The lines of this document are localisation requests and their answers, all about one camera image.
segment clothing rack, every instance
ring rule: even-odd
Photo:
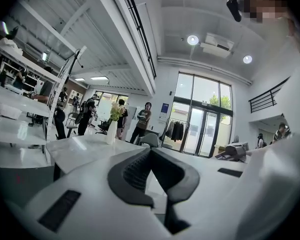
[[[185,126],[185,130],[184,132],[186,133],[187,132],[187,129],[189,128],[190,126],[190,122],[189,121],[185,121],[185,120],[180,120],[180,119],[176,119],[176,118],[172,118],[172,117],[169,117],[168,120],[166,121],[166,124],[165,124],[165,128],[164,128],[164,131],[163,131],[163,134],[162,134],[162,142],[161,142],[161,147],[163,146],[164,142],[165,142],[165,137],[166,137],[166,133],[167,133],[167,129],[170,125],[171,122],[179,122],[180,124],[183,124]]]

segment round ceiling light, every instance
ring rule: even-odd
[[[252,62],[252,57],[251,57],[250,55],[244,56],[243,62],[244,62],[245,64],[250,64],[250,63]]]
[[[195,46],[199,43],[199,38],[196,35],[188,36],[187,42],[189,45]]]

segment door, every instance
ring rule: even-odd
[[[196,107],[191,108],[184,153],[210,157],[216,142],[217,114]]]

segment gray floor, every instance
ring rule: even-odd
[[[40,190],[53,182],[54,167],[0,168],[0,190],[5,200],[23,208]]]

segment brown shirt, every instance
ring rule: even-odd
[[[138,114],[139,122],[136,124],[136,126],[146,130],[150,117],[151,117],[150,110],[145,110],[145,109],[141,110]]]

